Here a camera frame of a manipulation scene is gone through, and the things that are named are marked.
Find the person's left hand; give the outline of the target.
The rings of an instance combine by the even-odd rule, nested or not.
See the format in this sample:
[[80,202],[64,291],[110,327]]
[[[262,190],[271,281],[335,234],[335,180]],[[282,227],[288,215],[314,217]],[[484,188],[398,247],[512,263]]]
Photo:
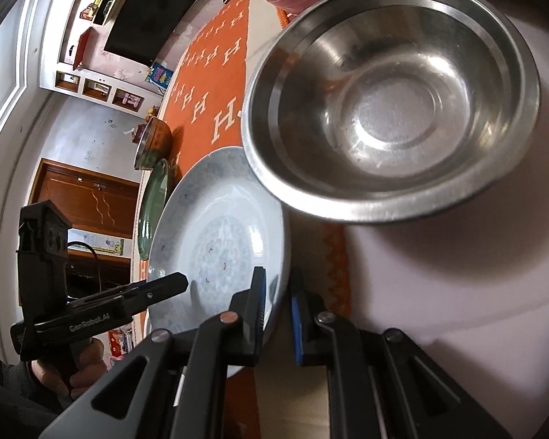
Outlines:
[[103,357],[103,343],[93,338],[80,353],[72,355],[69,367],[63,365],[63,369],[58,369],[53,361],[33,360],[31,370],[42,386],[61,398],[75,399],[107,372]]

